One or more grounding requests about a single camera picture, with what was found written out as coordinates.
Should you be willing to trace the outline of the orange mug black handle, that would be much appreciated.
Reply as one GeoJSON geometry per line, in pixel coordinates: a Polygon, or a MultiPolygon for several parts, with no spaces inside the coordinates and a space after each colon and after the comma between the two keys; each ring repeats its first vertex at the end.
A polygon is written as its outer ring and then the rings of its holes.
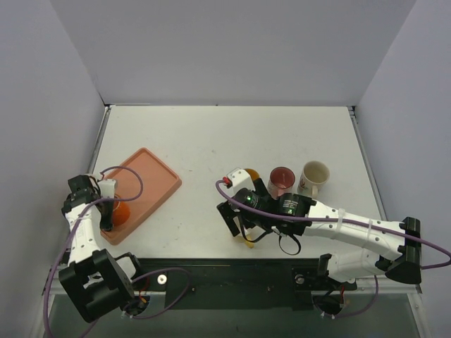
{"type": "Polygon", "coordinates": [[[114,227],[124,225],[130,217],[130,207],[127,202],[115,201],[111,221],[114,227]]]}

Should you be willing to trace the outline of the dark red pink mug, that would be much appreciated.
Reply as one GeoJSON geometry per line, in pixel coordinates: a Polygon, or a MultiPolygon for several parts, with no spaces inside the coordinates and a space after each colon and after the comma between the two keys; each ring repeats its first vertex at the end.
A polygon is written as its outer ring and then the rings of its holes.
{"type": "Polygon", "coordinates": [[[277,199],[285,193],[290,193],[295,182],[296,177],[291,169],[277,167],[270,173],[267,190],[273,199],[277,199]]]}

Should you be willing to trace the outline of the cream mug yellow handle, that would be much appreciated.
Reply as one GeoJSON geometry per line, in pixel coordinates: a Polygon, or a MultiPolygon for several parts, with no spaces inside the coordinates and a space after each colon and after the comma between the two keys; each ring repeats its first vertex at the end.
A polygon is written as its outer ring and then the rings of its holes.
{"type": "Polygon", "coordinates": [[[241,234],[235,237],[235,241],[240,244],[244,244],[249,249],[254,248],[254,243],[252,243],[252,231],[245,229],[245,236],[243,237],[241,234]]]}

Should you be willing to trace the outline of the cream floral mug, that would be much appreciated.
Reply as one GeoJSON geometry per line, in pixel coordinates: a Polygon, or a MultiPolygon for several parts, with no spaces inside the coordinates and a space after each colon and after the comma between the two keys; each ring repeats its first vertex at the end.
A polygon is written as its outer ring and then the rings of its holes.
{"type": "Polygon", "coordinates": [[[329,168],[320,161],[307,162],[297,185],[297,193],[317,199],[319,191],[330,178],[329,168]]]}

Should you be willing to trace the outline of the blue butterfly mug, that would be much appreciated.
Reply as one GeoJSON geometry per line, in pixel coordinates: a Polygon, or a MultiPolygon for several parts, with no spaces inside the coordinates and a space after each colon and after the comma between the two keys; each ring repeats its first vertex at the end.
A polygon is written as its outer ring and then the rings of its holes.
{"type": "Polygon", "coordinates": [[[252,182],[255,182],[256,180],[261,179],[260,174],[256,170],[251,169],[251,168],[245,168],[245,171],[249,174],[252,182]]]}

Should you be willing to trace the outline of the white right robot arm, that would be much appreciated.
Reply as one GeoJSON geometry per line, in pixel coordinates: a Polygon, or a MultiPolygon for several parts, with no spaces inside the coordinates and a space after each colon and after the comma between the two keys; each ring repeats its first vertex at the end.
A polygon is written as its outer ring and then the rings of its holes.
{"type": "Polygon", "coordinates": [[[216,182],[225,199],[216,208],[232,236],[247,242],[259,242],[270,234],[287,237],[296,245],[294,255],[302,250],[301,236],[323,237],[357,248],[347,254],[323,252],[314,272],[319,286],[351,284],[373,275],[402,284],[421,283],[421,226],[417,219],[374,220],[299,194],[285,193],[274,199],[261,180],[252,186],[236,187],[228,178],[216,182]]]}

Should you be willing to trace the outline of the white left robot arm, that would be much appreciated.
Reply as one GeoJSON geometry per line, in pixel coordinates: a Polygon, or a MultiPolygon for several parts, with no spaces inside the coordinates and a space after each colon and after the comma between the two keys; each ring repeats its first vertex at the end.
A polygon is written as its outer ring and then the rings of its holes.
{"type": "Polygon", "coordinates": [[[145,280],[137,257],[130,252],[114,258],[96,243],[96,230],[113,229],[113,213],[126,204],[115,194],[115,180],[78,175],[68,181],[70,194],[62,214],[70,226],[68,267],[58,279],[82,318],[93,323],[116,308],[124,308],[145,280]]]}

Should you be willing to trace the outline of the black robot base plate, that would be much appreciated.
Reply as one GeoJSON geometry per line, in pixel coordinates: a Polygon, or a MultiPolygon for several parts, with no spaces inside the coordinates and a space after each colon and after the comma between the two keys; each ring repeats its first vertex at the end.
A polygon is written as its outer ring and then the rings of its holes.
{"type": "Polygon", "coordinates": [[[165,285],[151,277],[149,289],[163,292],[172,310],[303,311],[324,294],[357,289],[329,278],[322,258],[142,258],[140,265],[166,270],[165,285]]]}

